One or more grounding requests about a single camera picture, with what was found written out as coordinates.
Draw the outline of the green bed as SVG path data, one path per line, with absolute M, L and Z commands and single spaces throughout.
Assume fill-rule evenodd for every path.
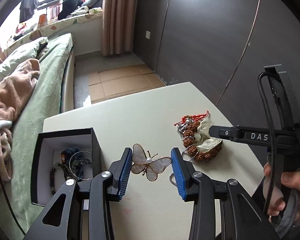
M 74 66 L 72 35 L 48 39 L 35 58 L 40 63 L 38 82 L 11 127 L 11 180 L 3 182 L 0 176 L 0 228 L 9 239 L 22 239 L 41 212 L 30 198 L 34 149 L 44 120 L 60 113 L 64 72 Z

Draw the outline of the light green floral pillow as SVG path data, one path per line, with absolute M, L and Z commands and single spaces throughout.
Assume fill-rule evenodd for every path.
M 39 52 L 48 44 L 47 37 L 40 37 L 32 42 L 26 43 L 14 50 L 0 64 L 0 82 L 11 75 L 16 67 L 28 59 L 35 59 Z

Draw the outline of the floral window seat cushion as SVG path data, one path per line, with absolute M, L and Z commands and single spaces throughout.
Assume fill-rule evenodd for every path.
M 11 50 L 13 47 L 17 48 L 17 45 L 27 43 L 29 41 L 36 40 L 40 37 L 49 37 L 58 31 L 61 31 L 69 26 L 85 23 L 88 21 L 95 20 L 102 16 L 102 9 L 101 8 L 93 8 L 89 10 L 87 14 L 81 14 L 72 16 L 70 18 L 65 18 L 60 21 L 51 22 L 43 27 L 37 27 L 36 24 L 30 28 L 30 30 L 24 30 L 21 35 L 16 37 L 12 37 L 7 42 L 7 47 L 5 50 Z

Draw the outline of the flattened cardboard sheet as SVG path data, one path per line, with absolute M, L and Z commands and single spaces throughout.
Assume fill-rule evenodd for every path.
M 91 103 L 164 87 L 149 66 L 138 64 L 89 74 Z

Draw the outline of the hanging dark clothes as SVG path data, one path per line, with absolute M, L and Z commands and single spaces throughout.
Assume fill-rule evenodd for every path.
M 29 20 L 34 15 L 38 0 L 22 0 L 20 5 L 19 23 Z

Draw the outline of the pink fleece blanket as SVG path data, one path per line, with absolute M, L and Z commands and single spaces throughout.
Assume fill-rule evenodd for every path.
M 11 127 L 26 106 L 39 76 L 39 61 L 28 59 L 0 82 L 0 176 L 3 182 L 10 181 L 12 176 Z

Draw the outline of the dark wardrobe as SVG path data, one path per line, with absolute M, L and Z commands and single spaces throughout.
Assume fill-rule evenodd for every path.
M 266 127 L 265 66 L 283 66 L 300 107 L 300 0 L 138 0 L 133 50 L 167 84 L 195 85 L 233 125 Z

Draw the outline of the pink curtain right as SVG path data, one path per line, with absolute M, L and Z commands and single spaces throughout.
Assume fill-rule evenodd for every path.
M 131 52 L 137 0 L 103 0 L 102 54 Z

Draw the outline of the black jewelry box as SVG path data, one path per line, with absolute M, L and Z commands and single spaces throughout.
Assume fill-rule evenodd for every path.
M 31 169 L 31 203 L 45 206 L 68 179 L 81 182 L 101 170 L 101 148 L 93 128 L 40 133 Z

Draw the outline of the black bag on window seat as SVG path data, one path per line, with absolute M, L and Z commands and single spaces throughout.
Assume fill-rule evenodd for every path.
M 58 14 L 58 20 L 66 18 L 83 3 L 83 0 L 63 0 L 62 11 Z

